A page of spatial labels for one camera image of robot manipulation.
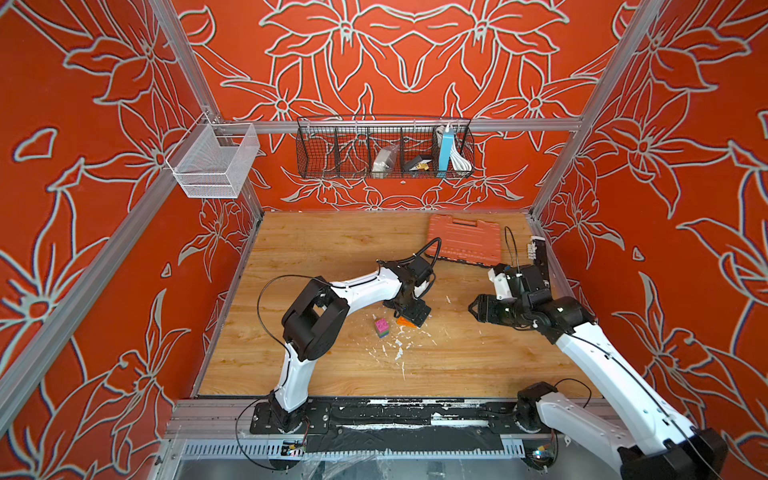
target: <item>floral pattern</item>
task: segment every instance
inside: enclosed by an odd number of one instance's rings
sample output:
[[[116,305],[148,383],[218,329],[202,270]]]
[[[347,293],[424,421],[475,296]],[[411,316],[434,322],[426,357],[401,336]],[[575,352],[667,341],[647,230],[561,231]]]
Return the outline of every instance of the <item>floral pattern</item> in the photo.
[[[611,340],[727,441],[723,478],[768,477],[766,30],[763,4],[665,2],[542,218]]]
[[[146,0],[6,2],[0,23],[13,45],[0,83],[15,93],[0,134],[0,216],[12,232],[0,239],[1,375],[54,321],[200,109]],[[207,313],[253,223],[242,197],[219,208],[171,193],[0,440],[0,478],[148,473],[191,390],[178,373],[201,364]],[[227,249],[171,272],[201,226]]]
[[[216,335],[216,328],[219,324],[219,317],[221,316],[224,303],[227,301],[227,292],[221,292],[216,297],[216,303],[214,304],[214,310],[210,313],[210,318],[205,328],[203,328],[203,354],[208,353],[211,343],[214,341]]]
[[[636,5],[584,0],[480,0],[438,7],[402,0],[174,3],[223,116],[460,115],[576,118]],[[587,5],[589,22],[578,15]],[[258,35],[244,32],[257,25]],[[590,48],[576,48],[589,32]],[[235,45],[252,45],[241,55]],[[475,174],[461,181],[311,180],[294,140],[270,134],[251,180],[274,210],[526,208],[563,143],[561,132],[476,135]],[[360,142],[340,145],[343,161]]]

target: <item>pink block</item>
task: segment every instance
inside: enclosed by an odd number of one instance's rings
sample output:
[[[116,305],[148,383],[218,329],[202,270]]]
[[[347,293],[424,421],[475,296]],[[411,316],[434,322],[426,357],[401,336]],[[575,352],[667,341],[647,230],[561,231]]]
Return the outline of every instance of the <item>pink block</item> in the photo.
[[[373,325],[376,328],[376,333],[379,335],[389,330],[389,322],[386,319],[378,319]]]

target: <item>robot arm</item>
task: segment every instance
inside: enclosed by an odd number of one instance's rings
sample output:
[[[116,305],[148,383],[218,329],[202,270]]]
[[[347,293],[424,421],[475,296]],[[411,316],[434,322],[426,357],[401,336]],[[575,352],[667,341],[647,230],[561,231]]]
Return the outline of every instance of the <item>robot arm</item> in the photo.
[[[489,271],[496,294],[478,296],[469,312],[479,322],[544,335],[587,374],[627,429],[576,406],[545,382],[518,393],[518,425],[563,432],[622,478],[716,478],[712,473],[722,469],[727,454],[722,438],[712,429],[697,430],[664,401],[576,299],[552,299],[544,239],[535,238],[534,245],[535,264]]]
[[[422,255],[434,243],[437,251],[429,262]],[[315,364],[336,342],[350,313],[384,302],[395,310],[395,317],[402,316],[418,327],[424,324],[431,309],[421,297],[434,282],[432,268],[440,245],[441,240],[435,238],[409,258],[377,261],[376,272],[352,280],[327,282],[318,276],[308,282],[282,321],[286,354],[270,399],[280,430],[290,432],[300,424]]]

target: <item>wire basket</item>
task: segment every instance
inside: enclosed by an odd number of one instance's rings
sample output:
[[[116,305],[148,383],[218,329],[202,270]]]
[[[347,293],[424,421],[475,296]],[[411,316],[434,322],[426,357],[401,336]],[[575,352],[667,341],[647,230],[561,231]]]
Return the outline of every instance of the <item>wire basket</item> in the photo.
[[[296,163],[303,178],[460,178],[475,169],[475,139],[468,118],[406,117],[397,115],[336,115],[300,117],[296,136]],[[449,161],[439,169],[439,127],[451,125],[454,146],[469,168],[456,170]],[[391,170],[376,171],[382,149],[396,152]],[[428,170],[411,170],[421,155],[431,157]]]
[[[221,145],[213,128],[206,125],[173,168],[174,177],[190,198],[237,198],[259,147],[253,125],[236,146]]]

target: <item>wooden floor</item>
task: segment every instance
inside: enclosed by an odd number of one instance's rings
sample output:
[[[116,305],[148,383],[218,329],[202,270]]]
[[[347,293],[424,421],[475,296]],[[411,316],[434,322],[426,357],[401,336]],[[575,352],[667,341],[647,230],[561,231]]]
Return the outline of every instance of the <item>wooden floor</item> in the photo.
[[[267,213],[200,388],[202,395],[258,395],[277,383],[285,350],[259,325],[256,302],[266,282],[285,273],[348,280],[376,269],[376,259],[407,257],[427,241],[428,213]],[[531,232],[523,214],[454,214],[510,226],[527,263]],[[504,252],[502,261],[510,263]],[[395,324],[381,304],[350,315],[334,347],[315,368],[310,395],[515,397],[534,382],[586,375],[540,334],[481,324],[467,311],[480,293],[493,293],[487,270],[439,261],[425,297],[432,315],[421,329]],[[264,293],[261,315],[282,339],[280,320],[306,285],[277,280]],[[390,320],[379,339],[377,317]],[[576,382],[558,388],[586,396]]]

